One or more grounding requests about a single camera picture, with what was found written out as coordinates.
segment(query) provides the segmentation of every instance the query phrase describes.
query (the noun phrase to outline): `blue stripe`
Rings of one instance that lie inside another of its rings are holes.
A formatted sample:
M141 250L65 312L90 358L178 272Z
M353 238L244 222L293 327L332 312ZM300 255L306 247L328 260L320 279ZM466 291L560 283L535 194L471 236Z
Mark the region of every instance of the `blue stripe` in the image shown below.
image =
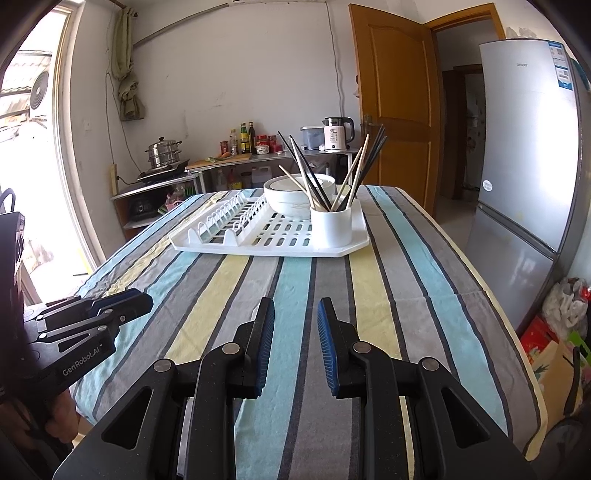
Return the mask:
M451 285L402 212L380 187L368 187L408 253L439 318L460 383L507 433L503 404L478 337Z
M119 362L121 362L134 340L142 332L149 319L158 310L168 292L177 284L187 269L195 262L198 254L192 252L182 252L160 276L158 281L148 287L147 293L154 301L152 311L143 315L133 322L126 323L121 327L119 335L115 339L116 351L109 358L104 360L95 369L91 370L85 377L84 382L78 389L76 395L76 404L79 411L92 412L100 393L100 389L113 373Z
M171 212L163 215L157 221L152 223L148 228L144 229L139 235L133 237L129 242L118 249L105 263L103 263L91 276L84 285L82 285L77 292L77 295L85 296L91 289L96 287L96 284L109 273L115 266L126 256L138 248L148 237L154 234L161 227L174 220L181 215L185 210L192 206L203 195L195 195L181 205L176 207Z
M242 402L236 419L240 480L273 479L279 474L296 390L311 265L311 258L286 258L277 281L267 383L259 399Z

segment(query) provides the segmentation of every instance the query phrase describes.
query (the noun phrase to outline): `human hand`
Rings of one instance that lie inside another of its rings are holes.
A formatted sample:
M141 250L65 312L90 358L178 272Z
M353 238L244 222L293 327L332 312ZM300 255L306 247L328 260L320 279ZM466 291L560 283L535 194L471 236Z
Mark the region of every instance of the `human hand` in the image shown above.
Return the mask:
M20 402L15 402L19 411L27 419L31 420L29 412ZM46 432L59 439L62 443L71 442L78 434L80 416L76 413L76 405L70 391L59 394L49 406L51 419L46 423ZM27 434L29 427L27 422L19 415L11 402L0 405L0 429L20 448L34 450L35 443Z

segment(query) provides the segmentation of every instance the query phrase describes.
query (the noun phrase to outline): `refrigerator door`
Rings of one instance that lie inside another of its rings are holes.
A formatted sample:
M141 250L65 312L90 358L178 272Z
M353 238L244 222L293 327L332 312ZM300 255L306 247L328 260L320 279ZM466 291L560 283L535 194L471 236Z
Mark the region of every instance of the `refrigerator door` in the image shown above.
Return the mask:
M559 86L564 70L551 48L556 57L556 47L542 40L480 46L486 145L479 201L557 252L577 178L579 122L573 82Z
M553 260L477 208L466 256L487 283L515 330L520 330Z

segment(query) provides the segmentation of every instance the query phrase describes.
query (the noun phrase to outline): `bowl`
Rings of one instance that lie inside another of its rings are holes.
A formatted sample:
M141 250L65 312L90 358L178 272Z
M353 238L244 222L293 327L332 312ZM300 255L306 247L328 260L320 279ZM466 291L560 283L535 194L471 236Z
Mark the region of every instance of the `bowl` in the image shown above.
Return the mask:
M302 185L304 184L300 173L292 176ZM316 178L326 196L331 199L336 193L335 179L330 175L324 175L322 173L317 173ZM263 189L265 190L265 197L267 197L269 206L277 213L297 220L310 219L310 201L308 200L308 196L296 187L287 176L276 177L266 181Z

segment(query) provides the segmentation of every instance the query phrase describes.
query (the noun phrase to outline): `cutting board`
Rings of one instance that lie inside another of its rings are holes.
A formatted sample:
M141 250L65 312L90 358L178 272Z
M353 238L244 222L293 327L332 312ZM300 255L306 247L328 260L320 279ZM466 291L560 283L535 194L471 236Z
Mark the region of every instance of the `cutting board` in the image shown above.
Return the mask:
M250 153L243 153L241 155L234 155L233 157L224 158L223 160L216 160L214 163L207 161L207 160L196 160L189 162L189 164L185 167L185 171L191 171L196 168L202 167L211 167L212 165L224 165L226 163L233 163L237 161L246 161L250 160L251 155Z

